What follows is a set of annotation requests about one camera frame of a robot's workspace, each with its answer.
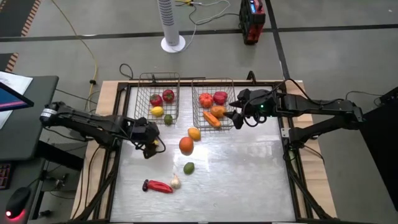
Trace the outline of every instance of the computer monitor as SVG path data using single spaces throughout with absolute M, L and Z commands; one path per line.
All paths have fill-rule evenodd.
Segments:
M 16 110 L 34 106 L 28 98 L 0 82 L 0 111 Z

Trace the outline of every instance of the metal wire basket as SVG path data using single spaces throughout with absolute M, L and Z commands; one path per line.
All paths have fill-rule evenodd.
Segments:
M 152 95 L 162 94 L 165 90 L 174 92 L 174 100 L 170 103 L 163 101 L 163 115 L 156 117 L 151 114 L 153 106 L 150 103 Z M 169 114 L 172 116 L 172 124 L 175 124 L 178 118 L 178 108 L 180 102 L 180 75 L 174 72 L 164 73 L 142 73 L 139 77 L 137 88 L 136 118 L 147 118 L 148 121 L 156 124 L 165 124 L 164 117 Z
M 234 124 L 227 118 L 218 119 L 221 127 L 215 128 L 210 125 L 203 117 L 203 112 L 210 112 L 210 108 L 204 108 L 199 102 L 199 96 L 202 93 L 209 93 L 214 95 L 217 91 L 224 91 L 227 93 L 227 99 L 224 107 L 227 111 L 233 111 L 233 107 L 229 105 L 230 102 L 235 101 L 235 89 L 233 80 L 230 78 L 196 78 L 192 80 L 192 107 L 193 107 L 193 125 L 201 131 L 226 131 L 230 130 Z

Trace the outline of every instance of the keyboard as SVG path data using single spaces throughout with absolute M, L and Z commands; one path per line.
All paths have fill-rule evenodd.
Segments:
M 0 163 L 0 190 L 6 190 L 10 186 L 13 166 L 11 163 Z

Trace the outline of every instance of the wooden board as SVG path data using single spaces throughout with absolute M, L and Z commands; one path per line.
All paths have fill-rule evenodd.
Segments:
M 116 99 L 116 92 L 118 88 L 119 82 L 130 82 L 130 83 L 137 83 L 138 81 L 105 81 L 101 87 L 101 93 L 99 94 L 98 105 L 96 109 L 96 113 L 99 115 L 109 115 L 113 113 L 113 108 Z M 234 80 L 234 82 L 247 82 L 251 83 L 250 80 Z M 258 82 L 280 82 L 280 80 L 258 80 Z M 301 81 L 296 81 L 298 84 L 304 89 L 303 83 Z M 190 80 L 181 80 L 181 83 L 191 83 Z M 301 91 L 292 83 L 287 82 L 287 93 L 302 95 Z M 123 104 L 120 104 L 121 107 L 119 108 L 119 113 L 123 110 Z M 312 116 L 309 114 L 302 115 L 298 118 L 294 118 L 294 125 L 296 127 L 304 128 L 309 125 L 312 125 Z M 318 151 L 320 153 L 320 148 L 318 141 L 316 140 L 309 140 L 306 145 L 310 146 L 312 149 Z M 94 154 L 95 150 L 97 149 L 98 144 L 96 142 L 89 143 L 86 151 L 85 163 L 84 163 L 84 175 L 83 175 L 83 191 L 80 190 L 81 181 L 79 182 L 76 196 L 75 196 L 75 203 L 73 204 L 71 218 L 75 213 L 76 209 L 78 208 L 78 204 L 80 201 L 80 194 L 81 195 L 81 203 L 78 208 L 76 216 L 78 216 L 84 210 L 84 202 L 86 193 L 88 192 L 88 199 L 87 203 L 91 201 L 93 196 L 98 190 L 98 184 L 100 181 L 102 163 L 104 159 L 104 150 L 100 149 L 95 157 L 93 162 L 91 163 L 91 171 L 90 171 L 90 186 L 87 190 L 87 178 L 88 178 L 88 165 L 90 163 L 90 159 Z M 325 172 L 325 166 L 323 165 L 322 160 L 314 155 L 313 153 L 302 149 L 301 151 L 302 156 L 302 164 L 304 169 L 305 179 L 307 181 L 307 188 L 315 198 L 315 200 L 324 208 L 324 210 L 331 216 L 336 217 L 336 210 L 333 203 L 333 199 L 330 192 L 330 187 L 328 183 L 328 178 Z M 298 200 L 300 206 L 300 213 L 302 217 L 305 217 L 305 205 L 303 202 L 302 194 L 300 193 L 299 189 L 297 189 L 298 193 Z M 105 217 L 105 210 L 106 210 L 106 202 L 108 201 L 108 190 L 103 196 L 103 201 L 101 203 L 101 209 L 99 213 L 100 218 Z

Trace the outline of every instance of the floor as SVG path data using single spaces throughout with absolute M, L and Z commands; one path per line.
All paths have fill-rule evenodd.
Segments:
M 138 33 L 162 31 L 156 0 L 56 1 L 79 34 L 131 36 L 86 40 L 99 65 L 99 85 L 95 90 L 100 89 L 104 80 L 125 79 L 118 71 L 121 63 L 131 65 L 134 78 L 142 72 L 169 71 L 182 77 L 208 78 L 245 78 L 250 70 L 260 79 L 280 80 L 290 75 L 303 80 L 307 93 L 316 99 L 342 98 L 350 90 L 383 94 L 398 83 L 397 26 L 375 29 L 381 24 L 398 24 L 398 2 L 394 0 L 267 0 L 272 4 L 275 20 L 267 17 L 265 28 L 278 27 L 280 32 L 263 33 L 254 46 L 244 45 L 241 34 L 196 35 L 186 51 L 173 55 L 160 48 L 162 37 L 134 37 Z M 231 1 L 227 12 L 238 12 L 239 4 L 238 0 Z M 209 17 L 223 8 L 223 3 L 200 7 L 193 18 Z M 190 7 L 176 8 L 180 30 L 193 30 L 188 20 L 191 11 Z M 236 29 L 237 25 L 236 16 L 225 16 L 198 30 Z M 325 26 L 336 30 L 325 30 Z M 287 27 L 301 28 L 282 32 Z M 42 0 L 27 36 L 70 35 L 72 30 L 53 3 Z M 58 75 L 59 89 L 88 96 L 88 80 L 93 76 L 94 65 L 80 41 L 0 39 L 0 53 L 14 52 L 19 53 L 15 73 Z M 374 108 L 373 96 L 352 94 L 349 98 L 364 112 Z M 56 92 L 54 101 L 58 100 L 80 109 L 85 105 L 82 100 Z M 314 116 L 315 122 L 322 119 L 325 118 Z M 69 147 L 73 141 L 52 133 L 44 133 L 42 138 L 64 144 L 65 149 L 73 148 Z M 319 142 L 338 217 L 347 221 L 397 223 L 398 213 L 359 131 L 335 131 L 321 136 Z M 55 211 L 53 217 L 31 223 L 65 221 L 71 207 L 72 200 L 46 194 L 40 210 L 51 208 Z

